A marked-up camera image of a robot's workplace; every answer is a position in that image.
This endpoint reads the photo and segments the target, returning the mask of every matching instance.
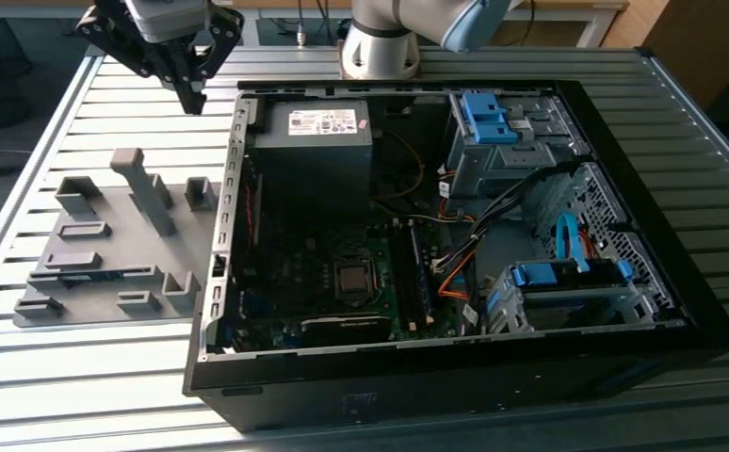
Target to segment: blue latch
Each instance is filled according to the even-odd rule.
[[[492,307],[495,306],[495,303],[499,301],[499,291],[496,290],[492,293],[492,297],[489,297],[489,301],[487,302],[487,312],[492,310]]]
[[[630,265],[630,262],[627,262],[626,259],[619,259],[618,262],[615,263],[615,266],[618,266],[618,271],[620,271],[622,278],[628,283],[635,276],[635,272],[632,270],[632,266]]]
[[[555,285],[556,276],[551,264],[523,264],[520,270],[526,276],[528,285]]]
[[[524,273],[519,268],[512,268],[510,273],[512,274],[512,282],[515,283],[515,287],[523,287],[526,285]]]
[[[556,218],[555,230],[555,252],[558,259],[572,259],[576,263],[576,271],[583,273],[590,271],[588,261],[582,252],[582,241],[579,239],[579,223],[576,216],[570,212],[563,212]]]
[[[505,110],[499,106],[495,94],[467,92],[461,95],[461,113],[473,127],[473,141],[479,144],[518,142],[518,134],[503,120]]]

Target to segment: metal frame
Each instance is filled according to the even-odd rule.
[[[427,79],[501,74],[583,82],[729,314],[729,148],[706,132],[699,110],[651,60],[628,50],[572,48],[483,49],[465,56],[427,48],[423,60]],[[664,374],[588,405],[497,407],[468,416],[241,435],[198,399],[180,394],[188,324],[16,329],[9,316],[22,289],[9,287],[34,266],[57,212],[53,193],[38,188],[53,188],[62,175],[82,174],[117,185],[106,169],[116,146],[149,149],[145,163],[158,167],[166,183],[193,175],[221,181],[237,81],[335,79],[336,52],[237,48],[208,81],[208,114],[198,118],[182,115],[157,80],[140,79],[109,57],[88,58],[78,77],[88,80],[80,80],[70,97],[81,102],[60,109],[73,120],[44,137],[58,151],[46,152],[40,171],[22,177],[32,189],[0,217],[0,228],[9,231],[0,234],[0,286],[8,289],[0,290],[0,450],[226,450],[284,444],[323,450],[317,443],[324,442],[344,442],[352,452],[432,450],[447,444],[476,450],[485,444],[729,450],[729,354],[710,366]]]

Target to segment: connector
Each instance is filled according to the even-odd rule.
[[[303,25],[297,25],[297,46],[303,47],[305,45],[305,31],[303,30]]]

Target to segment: sticker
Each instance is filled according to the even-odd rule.
[[[355,111],[352,109],[295,110],[289,113],[291,136],[339,135],[355,133]]]
[[[440,182],[437,184],[437,187],[439,187],[439,195],[443,197],[443,198],[448,198],[451,196],[451,186],[448,185],[447,182]]]
[[[531,129],[531,124],[527,120],[510,121],[510,127],[514,129]]]
[[[469,304],[465,304],[461,308],[461,315],[464,315],[464,318],[469,323],[476,326],[476,322],[479,321],[479,315],[476,314],[476,311],[473,311],[473,308],[469,307]]]

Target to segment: motherboard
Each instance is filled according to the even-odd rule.
[[[431,221],[263,233],[242,270],[240,349],[288,349],[453,336],[456,306],[424,272],[439,257]]]

